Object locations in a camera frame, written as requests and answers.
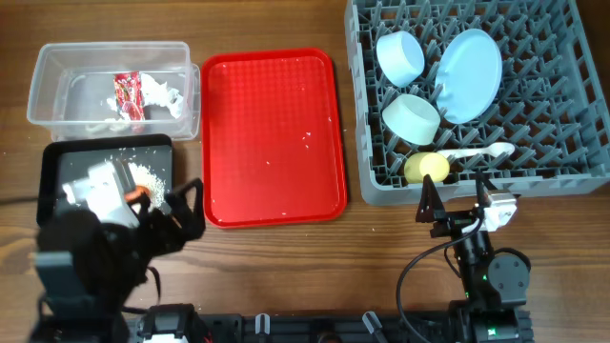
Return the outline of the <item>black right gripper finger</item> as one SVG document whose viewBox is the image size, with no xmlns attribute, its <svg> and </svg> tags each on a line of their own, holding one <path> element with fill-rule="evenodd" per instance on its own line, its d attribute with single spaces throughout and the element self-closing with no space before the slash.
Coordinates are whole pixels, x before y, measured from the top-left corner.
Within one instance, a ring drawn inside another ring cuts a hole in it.
<svg viewBox="0 0 610 343">
<path fill-rule="evenodd" d="M 476 173 L 477 203 L 480 208 L 486 208 L 488 206 L 486 193 L 488 191 L 494 191 L 495 189 L 496 186 L 492 184 L 485 173 L 482 171 Z"/>
<path fill-rule="evenodd" d="M 446 218 L 442 200 L 440 199 L 435 183 L 430 174 L 423 177 L 422 192 L 419 201 L 416 222 L 432 223 L 442 221 Z"/>
</svg>

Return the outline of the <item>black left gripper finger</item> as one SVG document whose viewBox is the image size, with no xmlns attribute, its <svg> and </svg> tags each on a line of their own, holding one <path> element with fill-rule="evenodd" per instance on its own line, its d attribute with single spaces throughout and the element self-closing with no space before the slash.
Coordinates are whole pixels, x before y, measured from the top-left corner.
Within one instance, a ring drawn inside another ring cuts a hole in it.
<svg viewBox="0 0 610 343">
<path fill-rule="evenodd" d="M 151 199 L 145 192 L 134 192 L 128 196 L 128 207 L 137 219 L 142 219 L 150 211 Z"/>
<path fill-rule="evenodd" d="M 171 215 L 179 224 L 201 224 L 204 186 L 200 178 L 192 179 L 165 195 Z"/>
</svg>

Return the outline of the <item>orange carrot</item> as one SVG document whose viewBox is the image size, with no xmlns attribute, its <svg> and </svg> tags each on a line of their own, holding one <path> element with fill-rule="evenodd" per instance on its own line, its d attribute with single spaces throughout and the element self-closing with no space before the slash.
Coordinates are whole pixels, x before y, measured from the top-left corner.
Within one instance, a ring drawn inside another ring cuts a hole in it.
<svg viewBox="0 0 610 343">
<path fill-rule="evenodd" d="M 130 202 L 130 201 L 133 201 L 133 200 L 137 199 L 142 194 L 146 194 L 147 196 L 149 196 L 150 193 L 151 192 L 150 192 L 150 190 L 147 187 L 141 186 L 141 185 L 137 185 L 132 192 L 129 192 L 129 193 L 125 194 L 125 200 L 127 202 Z"/>
</svg>

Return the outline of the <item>white rice pile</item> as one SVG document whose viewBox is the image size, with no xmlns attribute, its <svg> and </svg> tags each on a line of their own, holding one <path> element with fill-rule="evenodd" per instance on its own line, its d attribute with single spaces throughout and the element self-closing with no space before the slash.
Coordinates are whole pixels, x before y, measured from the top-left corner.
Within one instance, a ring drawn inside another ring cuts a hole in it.
<svg viewBox="0 0 610 343">
<path fill-rule="evenodd" d="M 166 181 L 162 180 L 159 176 L 153 173 L 152 170 L 147 166 L 130 162 L 128 167 L 135 184 L 148 190 L 148 195 L 151 199 L 152 206 L 155 208 L 161 208 L 165 202 L 164 194 Z"/>
</svg>

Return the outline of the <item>white plastic spoon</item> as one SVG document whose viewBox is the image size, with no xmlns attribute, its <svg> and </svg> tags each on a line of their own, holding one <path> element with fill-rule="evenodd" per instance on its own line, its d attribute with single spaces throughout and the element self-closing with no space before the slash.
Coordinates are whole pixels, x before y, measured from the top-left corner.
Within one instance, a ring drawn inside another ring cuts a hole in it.
<svg viewBox="0 0 610 343">
<path fill-rule="evenodd" d="M 515 152 L 515 150 L 516 146 L 512 143 L 496 142 L 484 148 L 442 150 L 437 151 L 437 153 L 447 159 L 458 159 L 472 157 L 477 154 L 485 154 L 490 155 L 492 157 L 499 157 L 502 154 L 511 155 Z"/>
</svg>

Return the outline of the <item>yellow plastic cup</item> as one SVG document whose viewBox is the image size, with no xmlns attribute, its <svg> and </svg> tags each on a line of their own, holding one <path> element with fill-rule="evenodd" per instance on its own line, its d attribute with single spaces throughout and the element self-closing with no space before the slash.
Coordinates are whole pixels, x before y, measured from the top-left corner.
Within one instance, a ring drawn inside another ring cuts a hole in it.
<svg viewBox="0 0 610 343">
<path fill-rule="evenodd" d="M 449 171 L 448 159 L 437 152 L 415 153 L 404 165 L 404 176 L 409 184 L 422 183 L 426 175 L 430 175 L 434 182 L 442 182 Z"/>
</svg>

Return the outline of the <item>light green bowl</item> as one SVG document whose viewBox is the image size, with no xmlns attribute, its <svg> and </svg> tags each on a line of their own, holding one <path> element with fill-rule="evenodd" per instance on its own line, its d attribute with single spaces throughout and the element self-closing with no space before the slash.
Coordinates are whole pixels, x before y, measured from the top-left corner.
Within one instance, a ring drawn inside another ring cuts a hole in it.
<svg viewBox="0 0 610 343">
<path fill-rule="evenodd" d="M 412 94 L 398 96 L 381 114 L 393 133 L 420 146 L 433 142 L 440 124 L 438 111 L 427 100 Z"/>
</svg>

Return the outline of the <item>white tissue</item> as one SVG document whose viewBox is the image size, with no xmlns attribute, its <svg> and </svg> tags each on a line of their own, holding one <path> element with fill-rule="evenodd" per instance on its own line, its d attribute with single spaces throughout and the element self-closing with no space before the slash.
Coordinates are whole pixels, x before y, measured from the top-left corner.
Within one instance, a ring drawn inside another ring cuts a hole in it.
<svg viewBox="0 0 610 343">
<path fill-rule="evenodd" d="M 179 118 L 182 114 L 182 107 L 184 102 L 184 97 L 182 96 L 180 91 L 178 89 L 169 87 L 167 83 L 158 83 L 151 75 L 147 73 L 143 73 L 140 71 L 139 73 L 142 83 L 141 91 L 143 95 L 143 110 L 145 119 L 145 108 L 149 106 L 165 108 L 169 111 L 171 117 L 175 119 Z M 125 119 L 119 114 L 115 93 L 114 96 L 109 97 L 106 102 L 112 111 L 117 112 L 118 115 L 124 120 L 129 120 Z"/>
</svg>

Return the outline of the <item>red snack wrapper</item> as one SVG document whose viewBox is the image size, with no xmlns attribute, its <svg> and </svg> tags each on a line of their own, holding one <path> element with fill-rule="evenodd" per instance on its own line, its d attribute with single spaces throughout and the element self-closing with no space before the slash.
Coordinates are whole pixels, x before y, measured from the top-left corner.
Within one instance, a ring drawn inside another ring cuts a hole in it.
<svg viewBox="0 0 610 343">
<path fill-rule="evenodd" d="M 113 77 L 113 85 L 119 114 L 131 121 L 143 121 L 145 115 L 140 73 L 118 73 Z"/>
</svg>

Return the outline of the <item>light blue plate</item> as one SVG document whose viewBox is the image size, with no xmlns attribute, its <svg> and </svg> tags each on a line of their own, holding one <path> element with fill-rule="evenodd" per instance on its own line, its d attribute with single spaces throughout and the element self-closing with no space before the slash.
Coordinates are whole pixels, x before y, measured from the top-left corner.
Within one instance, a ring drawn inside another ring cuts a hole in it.
<svg viewBox="0 0 610 343">
<path fill-rule="evenodd" d="M 464 124 L 480 117 L 497 96 L 503 62 L 495 40 L 485 31 L 469 29 L 457 35 L 439 62 L 436 99 L 446 109 L 444 119 Z"/>
</svg>

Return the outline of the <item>light blue bowl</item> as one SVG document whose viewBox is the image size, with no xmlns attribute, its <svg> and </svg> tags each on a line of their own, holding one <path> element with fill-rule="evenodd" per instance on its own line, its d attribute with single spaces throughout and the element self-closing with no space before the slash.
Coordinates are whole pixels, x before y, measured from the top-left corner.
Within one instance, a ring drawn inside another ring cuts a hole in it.
<svg viewBox="0 0 610 343">
<path fill-rule="evenodd" d="M 421 45 L 407 31 L 381 36 L 376 44 L 376 57 L 386 78 L 397 87 L 406 87 L 424 71 Z"/>
</svg>

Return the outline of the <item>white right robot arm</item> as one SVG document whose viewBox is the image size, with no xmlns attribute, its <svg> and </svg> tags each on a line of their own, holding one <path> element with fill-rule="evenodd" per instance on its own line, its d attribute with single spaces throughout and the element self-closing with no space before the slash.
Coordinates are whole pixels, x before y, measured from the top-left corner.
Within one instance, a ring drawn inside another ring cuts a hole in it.
<svg viewBox="0 0 610 343">
<path fill-rule="evenodd" d="M 202 316 L 191 304 L 166 306 L 172 342 L 530 342 L 532 323 L 521 306 L 527 302 L 532 269 L 529 258 L 512 248 L 494 249 L 489 231 L 507 223 L 516 197 L 497 189 L 487 177 L 476 178 L 477 203 L 467 211 L 448 212 L 430 175 L 422 179 L 416 220 L 432 224 L 430 234 L 444 238 L 438 250 L 452 250 L 448 264 L 464 297 L 442 313 L 407 313 L 396 297 L 398 315 L 361 317 L 271 317 L 260 313 Z"/>
</svg>

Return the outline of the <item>grey dishwasher rack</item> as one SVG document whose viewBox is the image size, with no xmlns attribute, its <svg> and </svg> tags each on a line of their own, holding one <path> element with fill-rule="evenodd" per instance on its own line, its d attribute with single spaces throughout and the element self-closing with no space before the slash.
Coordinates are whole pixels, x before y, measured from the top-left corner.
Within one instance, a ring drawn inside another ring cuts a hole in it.
<svg viewBox="0 0 610 343">
<path fill-rule="evenodd" d="M 435 151 L 509 142 L 515 151 L 456 159 L 437 185 L 443 200 L 471 196 L 477 172 L 523 196 L 589 193 L 609 180 L 609 110 L 573 1 L 351 1 L 344 14 L 356 103 L 356 148 L 362 198 L 375 206 L 415 204 L 418 184 L 404 177 L 419 146 L 393 134 L 381 113 L 397 96 L 437 102 L 441 55 L 469 29 L 498 44 L 498 94 L 479 118 L 443 121 Z M 422 46 L 426 68 L 398 87 L 376 58 L 380 38 L 399 30 Z"/>
</svg>

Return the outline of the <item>clear plastic waste bin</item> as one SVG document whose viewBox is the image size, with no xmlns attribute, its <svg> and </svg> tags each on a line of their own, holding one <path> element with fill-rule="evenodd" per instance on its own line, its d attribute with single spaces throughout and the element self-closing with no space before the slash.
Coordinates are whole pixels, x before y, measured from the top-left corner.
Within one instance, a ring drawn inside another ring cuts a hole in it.
<svg viewBox="0 0 610 343">
<path fill-rule="evenodd" d="M 167 83 L 184 97 L 175 119 L 165 108 L 145 108 L 144 121 L 112 111 L 113 76 L 140 71 Z M 162 133 L 173 140 L 196 138 L 199 131 L 200 72 L 189 46 L 180 41 L 56 43 L 38 55 L 30 85 L 28 120 L 54 141 Z"/>
</svg>

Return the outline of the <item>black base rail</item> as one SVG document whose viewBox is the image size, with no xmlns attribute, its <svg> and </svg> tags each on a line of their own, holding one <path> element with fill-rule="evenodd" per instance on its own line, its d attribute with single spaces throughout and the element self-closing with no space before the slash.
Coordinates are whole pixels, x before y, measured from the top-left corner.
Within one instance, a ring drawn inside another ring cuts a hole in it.
<svg viewBox="0 0 610 343">
<path fill-rule="evenodd" d="M 203 314 L 214 342 L 246 343 L 316 343 L 316 342 L 418 342 L 398 316 L 381 315 L 379 328 L 367 328 L 362 316 L 279 316 L 269 320 L 267 329 L 259 329 L 255 319 L 239 314 Z M 497 319 L 477 320 L 466 329 L 460 320 L 444 312 L 415 312 L 407 315 L 419 334 L 430 342 L 525 342 L 534 343 L 530 313 L 520 312 L 518 319 L 501 323 Z"/>
</svg>

